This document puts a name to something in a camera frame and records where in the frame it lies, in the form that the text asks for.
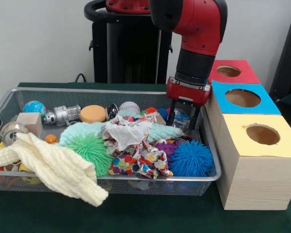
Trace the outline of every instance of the cream knit towel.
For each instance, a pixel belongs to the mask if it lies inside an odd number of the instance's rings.
[[[0,166],[20,159],[49,189],[81,198],[93,206],[101,205],[108,197],[108,192],[97,185],[94,164],[74,151],[48,144],[32,133],[18,133],[17,138],[14,144],[0,150]]]

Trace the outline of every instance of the silver toy robot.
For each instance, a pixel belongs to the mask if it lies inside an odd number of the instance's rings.
[[[44,121],[48,125],[55,124],[57,126],[70,125],[70,121],[80,119],[81,107],[79,105],[69,107],[55,107],[54,112],[45,114]]]

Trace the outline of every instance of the yellow box lid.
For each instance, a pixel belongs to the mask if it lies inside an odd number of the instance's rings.
[[[291,127],[283,116],[223,114],[223,118],[240,156],[291,158]]]

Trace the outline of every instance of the black cable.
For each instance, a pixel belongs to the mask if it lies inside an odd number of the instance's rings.
[[[83,81],[86,83],[86,78],[85,78],[84,74],[82,74],[82,73],[80,73],[80,74],[77,75],[77,78],[76,78],[76,80],[74,82],[77,83],[80,76],[82,76]]]

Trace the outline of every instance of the stacked boxes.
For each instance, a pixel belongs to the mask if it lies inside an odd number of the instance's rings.
[[[291,128],[246,61],[216,61],[206,104],[219,152],[225,210],[285,210],[291,199]]]

